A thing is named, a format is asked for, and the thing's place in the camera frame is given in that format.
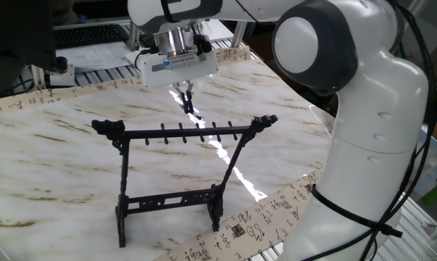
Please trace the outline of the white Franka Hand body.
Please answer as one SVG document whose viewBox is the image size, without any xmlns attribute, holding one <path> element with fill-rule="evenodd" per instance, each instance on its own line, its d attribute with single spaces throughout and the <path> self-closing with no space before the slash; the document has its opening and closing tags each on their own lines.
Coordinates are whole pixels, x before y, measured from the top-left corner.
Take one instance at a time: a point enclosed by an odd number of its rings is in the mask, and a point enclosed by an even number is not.
<svg viewBox="0 0 437 261">
<path fill-rule="evenodd" d="M 200 55 L 187 53 L 176 57 L 139 54 L 136 57 L 136 68 L 141 71 L 145 88 L 159 88 L 215 74 L 219 70 L 219 63 L 213 51 Z"/>
</svg>

